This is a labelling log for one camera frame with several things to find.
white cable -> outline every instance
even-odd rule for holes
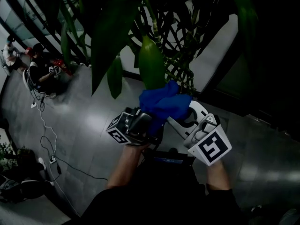
[[[60,189],[60,191],[63,193],[63,195],[65,196],[66,200],[69,202],[70,206],[73,208],[73,210],[75,211],[75,213],[77,214],[77,216],[79,216],[78,212],[76,211],[76,209],[72,206],[70,200],[68,199],[68,197],[66,196],[66,194],[64,193],[64,191],[60,188],[60,185],[58,184],[58,182],[56,181],[55,177],[53,176],[52,170],[51,170],[51,163],[49,163],[49,167],[50,167],[50,173],[51,176],[53,177],[55,183],[57,184],[58,188]]]
[[[52,127],[46,126],[45,120],[44,120],[43,117],[42,117],[42,111],[39,109],[38,106],[37,106],[37,109],[39,110],[39,113],[40,113],[40,115],[41,115],[42,121],[44,122],[45,128],[51,128],[52,132],[55,134],[55,149],[54,149],[54,152],[53,152],[53,156],[54,156],[54,154],[55,154],[55,152],[56,152],[56,140],[57,140],[57,135],[56,135],[56,133],[54,132],[54,130],[53,130]],[[66,196],[66,194],[64,193],[64,191],[60,188],[60,185],[59,185],[58,182],[56,181],[55,177],[53,176],[53,173],[52,173],[52,170],[51,170],[51,163],[50,163],[50,162],[49,162],[49,168],[50,168],[51,176],[52,176],[53,179],[54,179],[54,182],[57,184],[58,188],[59,188],[60,191],[63,193],[63,195],[65,196],[66,200],[69,202],[70,206],[73,208],[73,210],[75,211],[75,213],[77,214],[77,216],[80,217],[80,215],[78,214],[78,212],[76,211],[76,209],[72,206],[70,200],[68,199],[68,197]]]
[[[43,119],[43,117],[42,117],[42,112],[41,112],[41,110],[38,108],[38,106],[37,106],[37,109],[39,110],[39,113],[40,113],[40,115],[41,115],[41,119],[42,119],[42,121],[44,122],[44,126],[45,126],[45,128],[51,128],[51,130],[52,130],[52,131],[53,131],[53,133],[55,134],[54,152],[53,152],[53,154],[52,154],[52,156],[54,156],[54,155],[55,155],[55,152],[56,152],[56,141],[57,141],[57,135],[56,135],[56,133],[54,132],[54,130],[53,130],[53,128],[52,128],[52,127],[47,127],[47,126],[46,126],[46,123],[45,123],[45,121],[44,121],[44,119]]]

sneaker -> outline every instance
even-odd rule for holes
[[[54,99],[54,98],[56,98],[56,92],[53,92],[53,93],[51,93],[50,95],[47,95],[47,94],[46,94],[45,97],[46,97],[46,98],[50,98],[50,99]]]
[[[41,165],[43,165],[44,171],[47,170],[47,167],[46,167],[46,165],[45,165],[45,162],[44,162],[44,160],[43,160],[41,157],[38,158],[38,163],[40,163]]]

person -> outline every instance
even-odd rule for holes
[[[27,68],[27,66],[22,62],[20,58],[14,55],[14,52],[16,52],[17,54],[20,53],[19,50],[13,45],[14,41],[15,39],[13,38],[13,36],[9,35],[3,48],[3,57],[10,72],[12,70],[18,70],[19,73],[22,73]]]
[[[206,196],[205,186],[197,182],[190,165],[145,159],[137,168],[146,147],[126,145],[106,190],[93,199],[81,218],[65,224],[95,224],[104,219],[109,223],[247,224],[221,161],[207,167]]]
[[[45,92],[46,98],[56,98],[55,71],[50,65],[51,62],[43,57],[44,47],[38,43],[33,46],[32,50],[34,55],[29,68],[30,78],[36,84],[38,92]]]
[[[39,181],[40,171],[46,171],[46,165],[41,157],[38,163],[23,164],[1,172],[0,202],[19,203],[26,199],[38,198],[50,191],[54,183]]]

cable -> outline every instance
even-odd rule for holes
[[[46,107],[46,105],[45,105],[44,100],[42,98],[41,99],[41,104],[39,105],[39,109],[41,110],[41,112],[43,112],[45,110],[45,107]]]
[[[34,102],[36,101],[36,99],[35,99],[34,96],[32,95],[31,91],[30,91],[30,95],[33,97],[33,102],[32,102],[32,104],[34,104]]]
[[[33,89],[33,93],[34,93],[34,96],[36,97],[37,101],[41,100],[41,93],[40,93],[39,91],[37,91],[37,90]]]
[[[43,139],[43,137],[47,138],[46,136],[41,136],[41,140],[40,140],[39,142],[41,143],[42,148],[44,148],[44,149],[47,150],[47,152],[48,152],[48,157],[49,157],[49,160],[50,160],[50,159],[51,159],[50,151],[49,151],[48,148],[44,147],[43,144],[42,144],[42,139]]]
[[[60,177],[60,174],[58,174],[58,176],[56,177],[56,179],[50,181],[50,182],[55,182],[58,178]]]
[[[49,167],[50,167],[50,173],[51,176],[54,178],[54,182],[56,183],[56,185],[58,186],[58,188],[60,189],[60,191],[63,193],[63,195],[65,196],[66,200],[69,202],[70,206],[73,208],[73,210],[75,211],[75,213],[77,214],[77,216],[80,217],[80,215],[78,214],[78,212],[76,211],[76,209],[72,206],[70,200],[68,199],[67,195],[64,193],[64,191],[60,188],[60,185],[58,184],[58,182],[56,181],[55,177],[53,176],[52,170],[51,170],[51,163],[49,163]]]
[[[54,156],[54,155],[55,155],[55,152],[56,152],[56,141],[57,141],[57,135],[56,135],[56,133],[54,132],[54,130],[53,130],[53,128],[52,128],[52,127],[48,127],[48,126],[46,126],[45,120],[44,120],[44,119],[43,119],[43,117],[42,117],[42,111],[39,109],[39,107],[37,107],[37,109],[39,110],[39,113],[40,113],[40,115],[41,115],[41,120],[44,122],[44,126],[45,126],[45,128],[51,128],[52,132],[53,132],[53,133],[54,133],[54,135],[55,135],[54,151],[53,151],[53,154],[52,154],[52,156]]]
[[[41,146],[42,146],[44,149],[47,149],[47,151],[48,151],[48,156],[49,156],[49,159],[50,159],[51,157],[50,157],[49,149],[46,148],[46,147],[44,147],[44,146],[42,145],[42,138],[43,138],[43,137],[44,137],[45,139],[48,140],[48,142],[50,143],[50,145],[51,145],[51,147],[52,147],[52,150],[53,150],[53,146],[52,146],[52,143],[50,142],[49,138],[47,138],[46,136],[42,136],[42,137],[41,137],[41,140],[40,140]],[[92,177],[92,178],[94,178],[94,179],[103,179],[103,180],[106,180],[106,181],[107,181],[106,178],[98,178],[98,177],[94,177],[94,176],[92,176],[92,175],[90,175],[90,174],[88,174],[88,173],[86,173],[86,172],[84,172],[84,171],[82,171],[82,170],[80,170],[80,169],[74,168],[74,167],[71,166],[69,163],[67,163],[66,161],[64,161],[63,159],[59,158],[59,157],[56,156],[56,155],[54,155],[54,157],[55,157],[56,159],[62,161],[63,163],[67,164],[68,166],[70,166],[70,167],[73,168],[74,170],[77,170],[77,171],[79,171],[79,172],[81,172],[81,173],[84,173],[85,175],[87,175],[87,176],[89,176],[89,177]]]
[[[84,172],[84,171],[81,171],[80,169],[74,168],[73,166],[71,166],[71,165],[70,165],[69,163],[67,163],[66,161],[60,159],[58,156],[55,156],[55,158],[57,158],[59,161],[62,161],[62,162],[65,163],[65,164],[67,164],[68,166],[70,166],[70,167],[73,168],[74,170],[77,170],[77,171],[79,171],[79,172],[81,172],[81,173],[84,173],[85,175],[87,175],[87,176],[89,176],[89,177],[92,177],[92,178],[94,178],[94,179],[103,179],[103,180],[108,181],[106,178],[97,178],[97,177],[94,177],[94,176],[92,176],[92,175],[90,175],[90,174]]]

shoe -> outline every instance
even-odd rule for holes
[[[47,167],[46,167],[46,165],[45,165],[45,162],[44,162],[44,160],[43,160],[41,157],[38,158],[38,163],[40,163],[41,165],[43,165],[44,171],[47,170]]]
[[[255,206],[251,209],[253,217],[259,217],[263,215],[263,207],[261,205]]]
[[[46,98],[54,99],[56,98],[56,92],[51,93],[50,95],[46,94]]]

